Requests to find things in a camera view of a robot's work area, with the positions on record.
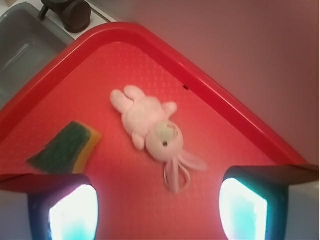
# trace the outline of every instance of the red tray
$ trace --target red tray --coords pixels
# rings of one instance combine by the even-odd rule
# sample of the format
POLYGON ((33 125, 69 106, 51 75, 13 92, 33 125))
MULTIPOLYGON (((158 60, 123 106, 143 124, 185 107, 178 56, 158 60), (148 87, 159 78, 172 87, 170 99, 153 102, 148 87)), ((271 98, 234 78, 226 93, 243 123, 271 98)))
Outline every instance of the red tray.
POLYGON ((225 239, 219 216, 222 177, 233 165, 304 164, 305 160, 247 108, 141 26, 108 23, 80 37, 0 112, 0 174, 37 173, 25 161, 70 121, 102 140, 85 170, 99 197, 97 239, 225 239), (204 159, 190 187, 172 194, 164 165, 137 151, 113 89, 136 85, 161 102, 185 149, 204 159))

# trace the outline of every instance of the light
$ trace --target light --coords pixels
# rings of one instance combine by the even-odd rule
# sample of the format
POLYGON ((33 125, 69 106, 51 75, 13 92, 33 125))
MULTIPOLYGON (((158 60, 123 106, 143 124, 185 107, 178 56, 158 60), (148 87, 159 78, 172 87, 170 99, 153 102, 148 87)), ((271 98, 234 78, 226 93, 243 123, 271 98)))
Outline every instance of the light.
POLYGON ((98 224, 98 196, 81 185, 49 211, 52 240, 93 240, 98 224))
POLYGON ((228 239, 265 239, 268 202, 235 178, 222 183, 219 209, 228 239))

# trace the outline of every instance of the tray rim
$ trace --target tray rim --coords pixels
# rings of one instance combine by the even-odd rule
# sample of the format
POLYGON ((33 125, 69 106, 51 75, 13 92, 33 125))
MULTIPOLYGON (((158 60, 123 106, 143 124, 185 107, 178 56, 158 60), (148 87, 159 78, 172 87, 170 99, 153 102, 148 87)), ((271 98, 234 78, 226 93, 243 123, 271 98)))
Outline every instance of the tray rim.
POLYGON ((98 48, 115 42, 134 45, 240 131, 276 164, 306 164, 304 158, 242 103, 188 59, 146 28, 106 23, 84 33, 42 69, 0 111, 0 144, 59 83, 98 48))

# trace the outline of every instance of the textured tray surface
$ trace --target textured tray surface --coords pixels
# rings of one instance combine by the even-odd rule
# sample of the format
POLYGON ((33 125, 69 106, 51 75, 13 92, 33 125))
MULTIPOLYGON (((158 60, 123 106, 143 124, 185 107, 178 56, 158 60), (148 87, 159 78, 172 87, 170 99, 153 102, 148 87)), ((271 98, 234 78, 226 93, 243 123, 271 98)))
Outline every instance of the textured tray surface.
POLYGON ((25 161, 70 121, 102 133, 85 174, 99 197, 96 239, 225 239, 219 189, 233 165, 274 165, 228 121, 139 48, 114 42, 96 50, 49 93, 0 144, 0 174, 37 173, 25 161), (110 103, 113 89, 136 85, 161 102, 175 101, 171 120, 184 148, 204 159, 207 172, 190 171, 190 187, 170 193, 164 165, 135 150, 121 115, 110 103))

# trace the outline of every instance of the white countertop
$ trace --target white countertop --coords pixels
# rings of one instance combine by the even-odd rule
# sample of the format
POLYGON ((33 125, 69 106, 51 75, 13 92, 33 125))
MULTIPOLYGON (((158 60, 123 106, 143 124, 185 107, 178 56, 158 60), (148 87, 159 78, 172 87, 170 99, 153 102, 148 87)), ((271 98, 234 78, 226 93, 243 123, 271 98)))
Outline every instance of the white countertop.
MULTIPOLYGON (((44 6, 41 2, 41 0, 18 0, 16 3, 14 3, 12 5, 12 7, 14 5, 20 4, 20 3, 29 3, 32 4, 35 8, 37 8, 39 11, 42 9, 42 7, 44 6)), ((90 6, 95 9, 96 11, 99 12, 99 9, 97 9, 96 7, 92 6, 90 4, 90 6)), ((2 16, 10 7, 7 6, 6 2, 4 0, 0 0, 0 16, 2 16)), ((61 22, 61 20, 59 19, 58 15, 55 14, 53 11, 49 10, 47 12, 47 14, 45 15, 47 18, 49 18, 50 20, 52 20, 55 24, 57 24, 60 28, 62 28, 66 33, 68 33, 72 38, 77 39, 79 38, 83 33, 85 33, 86 31, 101 25, 101 24, 106 24, 108 23, 106 20, 104 20, 103 18, 101 18, 99 15, 97 15, 96 13, 94 13, 93 11, 91 11, 91 17, 90 17, 90 24, 87 27, 86 30, 80 32, 80 33, 70 33, 68 31, 65 30, 63 23, 61 22)), ((115 22, 114 19, 107 17, 107 19, 109 19, 111 22, 115 22)))

